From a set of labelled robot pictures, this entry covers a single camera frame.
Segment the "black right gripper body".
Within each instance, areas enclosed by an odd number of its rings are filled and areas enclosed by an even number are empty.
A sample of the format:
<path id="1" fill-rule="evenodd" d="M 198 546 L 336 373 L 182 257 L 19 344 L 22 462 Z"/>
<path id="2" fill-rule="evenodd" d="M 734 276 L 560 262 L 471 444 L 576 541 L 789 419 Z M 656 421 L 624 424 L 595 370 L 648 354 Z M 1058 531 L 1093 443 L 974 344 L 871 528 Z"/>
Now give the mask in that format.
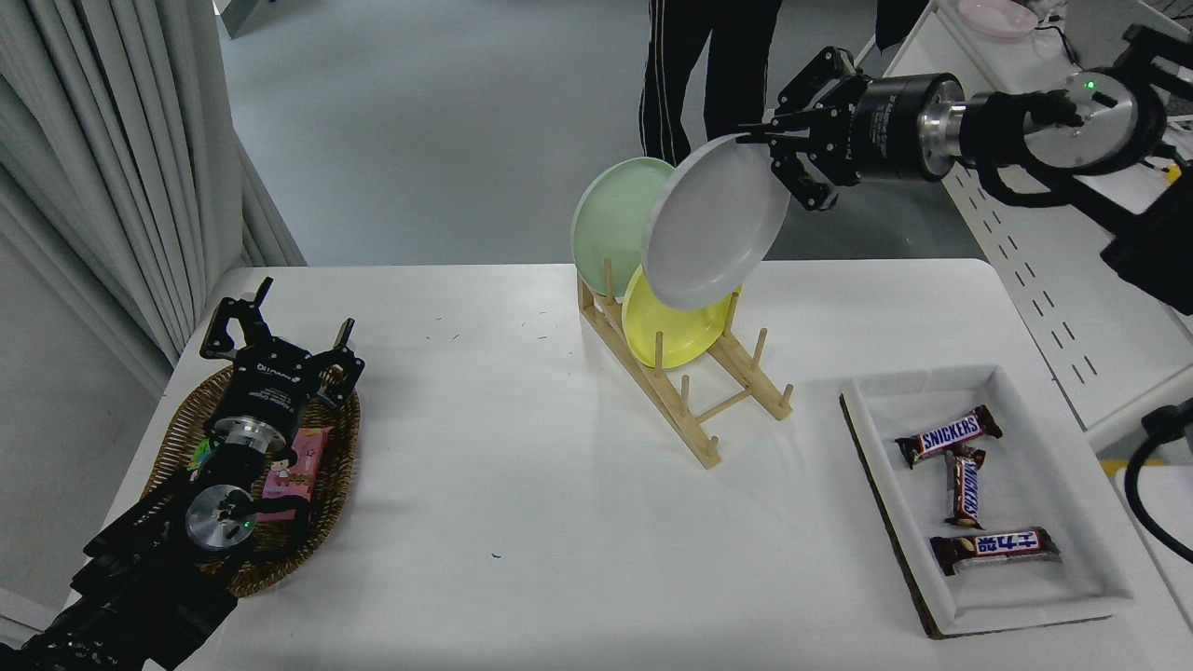
<path id="1" fill-rule="evenodd" d="M 932 180 L 920 141 L 920 117 L 934 90 L 927 74 L 873 79 L 849 127 L 849 156 L 866 180 Z"/>

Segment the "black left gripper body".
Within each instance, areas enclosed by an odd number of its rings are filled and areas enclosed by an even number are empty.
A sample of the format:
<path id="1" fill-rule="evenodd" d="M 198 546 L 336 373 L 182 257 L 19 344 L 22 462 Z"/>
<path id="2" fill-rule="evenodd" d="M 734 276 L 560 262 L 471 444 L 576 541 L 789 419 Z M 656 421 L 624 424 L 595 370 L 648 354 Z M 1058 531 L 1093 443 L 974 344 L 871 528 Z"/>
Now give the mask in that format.
<path id="1" fill-rule="evenodd" d="M 293 436 L 317 387 L 311 358 L 305 349 L 282 339 L 239 349 L 220 401 L 220 420 L 251 419 Z"/>

